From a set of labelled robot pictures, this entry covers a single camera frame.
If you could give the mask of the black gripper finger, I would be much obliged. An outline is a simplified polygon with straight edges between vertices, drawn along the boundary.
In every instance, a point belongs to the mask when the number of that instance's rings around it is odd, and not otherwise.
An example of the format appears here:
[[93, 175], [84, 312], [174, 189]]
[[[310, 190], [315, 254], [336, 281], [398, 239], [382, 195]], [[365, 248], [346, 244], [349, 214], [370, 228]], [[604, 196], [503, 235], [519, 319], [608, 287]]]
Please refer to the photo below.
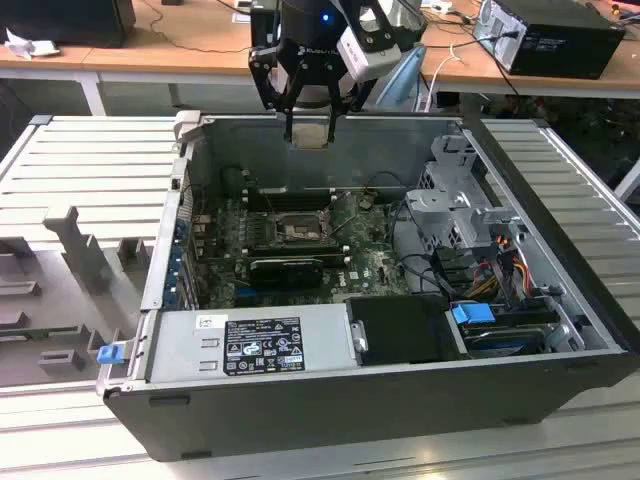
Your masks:
[[[291, 49], [280, 47], [252, 48], [248, 62], [264, 108], [285, 115], [284, 140], [287, 143], [292, 141], [293, 109], [304, 87], [304, 62], [295, 60], [291, 52]], [[288, 75], [282, 92], [276, 90], [270, 77], [278, 64]]]
[[360, 112], [376, 85], [376, 80], [372, 79], [364, 82], [356, 82], [349, 90], [348, 94], [343, 97], [340, 93], [339, 77], [337, 73], [333, 70], [327, 70], [324, 73], [324, 76], [330, 99], [327, 142], [333, 143], [335, 140], [337, 119], [348, 113]]

